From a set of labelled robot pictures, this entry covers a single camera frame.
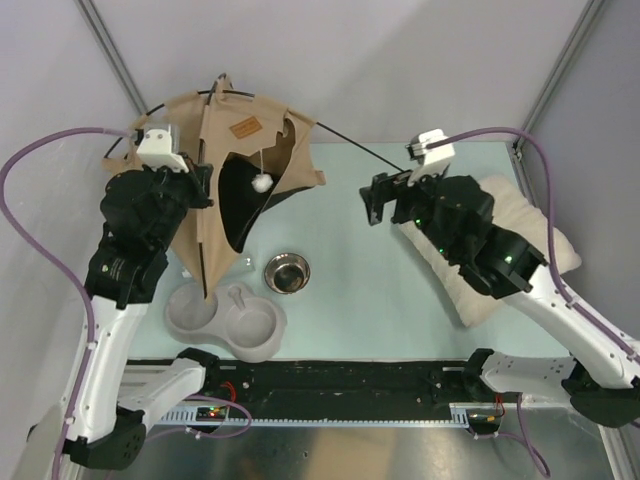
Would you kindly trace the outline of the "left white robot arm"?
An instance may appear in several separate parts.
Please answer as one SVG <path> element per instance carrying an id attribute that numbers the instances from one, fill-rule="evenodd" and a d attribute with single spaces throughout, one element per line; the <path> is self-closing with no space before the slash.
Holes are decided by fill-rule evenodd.
<path id="1" fill-rule="evenodd" d="M 57 452 L 92 470 L 124 470 L 148 431 L 191 395 L 214 397 L 222 376 L 211 354 L 187 349 L 136 393 L 118 394 L 135 332 L 168 266 L 167 251 L 192 209 L 212 206 L 210 165 L 143 167 L 115 175 L 100 203 L 102 237 L 81 289 L 89 299 L 87 351 Z"/>

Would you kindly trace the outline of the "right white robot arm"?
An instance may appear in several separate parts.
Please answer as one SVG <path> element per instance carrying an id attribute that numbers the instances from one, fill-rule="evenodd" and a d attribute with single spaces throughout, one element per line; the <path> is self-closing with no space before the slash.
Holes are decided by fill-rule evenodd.
<path id="1" fill-rule="evenodd" d="M 502 299 L 541 326 L 568 351 L 564 358 L 510 357 L 478 349 L 466 361 L 464 393 L 476 401 L 493 393 L 567 400 L 588 420 L 610 428 L 639 418 L 639 353 L 621 331 L 577 295 L 554 283 L 545 255 L 520 234 L 493 222 L 493 197 L 470 176 L 409 174 L 373 177 L 359 191 L 370 225 L 408 222 L 455 266 L 477 293 Z"/>

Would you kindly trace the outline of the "beige fabric pet tent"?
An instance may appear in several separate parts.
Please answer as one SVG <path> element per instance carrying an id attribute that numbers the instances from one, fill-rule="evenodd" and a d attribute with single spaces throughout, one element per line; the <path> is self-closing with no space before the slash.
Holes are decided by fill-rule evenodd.
<path id="1" fill-rule="evenodd" d="M 180 150 L 197 163 L 199 131 L 208 94 L 190 92 L 165 102 L 163 121 L 180 129 Z M 210 182 L 213 205 L 206 212 L 205 255 L 208 297 L 243 252 L 258 217 L 326 179 L 312 163 L 311 130 L 315 121 L 276 100 L 247 98 L 218 91 L 210 104 L 206 161 L 214 167 Z M 273 186 L 254 191 L 251 181 L 267 173 Z M 200 284 L 197 214 L 191 210 L 171 244 Z"/>

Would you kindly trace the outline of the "black tent pole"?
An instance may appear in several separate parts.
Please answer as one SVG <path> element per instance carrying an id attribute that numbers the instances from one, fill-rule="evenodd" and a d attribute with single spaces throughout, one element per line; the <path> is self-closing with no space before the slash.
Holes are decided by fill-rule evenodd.
<path id="1" fill-rule="evenodd" d="M 222 73 L 216 78 L 206 97 L 206 101 L 204 103 L 204 110 L 201 118 L 197 165 L 205 166 L 210 170 L 210 172 L 205 176 L 204 180 L 202 181 L 202 186 L 205 188 L 207 193 L 210 193 L 210 182 L 214 172 L 214 167 L 206 161 L 206 149 L 207 149 L 206 135 L 209 128 L 209 117 L 210 117 L 210 109 L 211 109 L 210 104 L 215 94 L 218 91 L 220 91 L 221 93 L 224 93 L 226 82 L 227 82 L 227 73 Z M 210 288 L 208 286 L 208 281 L 207 281 L 206 255 L 205 255 L 205 238 L 206 238 L 206 227 L 207 227 L 206 212 L 207 211 L 208 209 L 201 210 L 197 214 L 197 242 L 198 242 L 198 252 L 199 252 L 201 285 L 203 289 L 204 299 L 208 298 L 208 294 L 210 291 Z"/>
<path id="2" fill-rule="evenodd" d="M 205 94 L 210 94 L 213 93 L 213 89 L 209 89 L 209 90 L 196 90 L 196 94 L 199 96 L 203 96 Z M 239 91 L 239 90 L 234 90 L 234 89 L 225 89 L 223 90 L 223 93 L 226 94 L 231 94 L 231 95 L 236 95 L 236 96 L 242 96 L 242 97 L 247 97 L 247 98 L 254 98 L 255 94 L 254 93 L 250 93 L 250 92 L 244 92 L 244 91 Z M 166 107 L 165 103 L 161 103 L 158 104 L 154 107 L 152 107 L 150 110 L 147 110 L 145 112 L 146 115 L 152 115 L 154 113 L 156 113 L 157 111 L 164 109 Z M 403 169 L 400 168 L 398 165 L 396 165 L 395 163 L 393 163 L 392 161 L 388 160 L 387 158 L 383 157 L 382 155 L 380 155 L 377 152 L 374 152 L 373 150 L 369 149 L 368 147 L 365 147 L 363 144 L 351 139 L 350 137 L 346 136 L 345 134 L 333 129 L 332 127 L 329 127 L 328 125 L 326 125 L 325 123 L 322 123 L 320 121 L 316 122 L 316 126 L 320 127 L 321 129 L 329 132 L 330 134 L 338 137 L 339 139 L 347 142 L 348 144 L 351 144 L 353 146 L 355 146 L 356 148 L 364 151 L 366 154 L 376 158 L 377 160 L 381 161 L 382 163 L 386 164 L 387 166 L 393 168 L 394 170 L 396 170 L 397 172 L 402 172 Z M 105 158 L 109 158 L 110 154 L 116 149 L 116 147 L 121 143 L 121 140 L 118 139 L 116 141 L 113 142 L 113 144 L 109 147 L 109 149 L 105 152 Z"/>

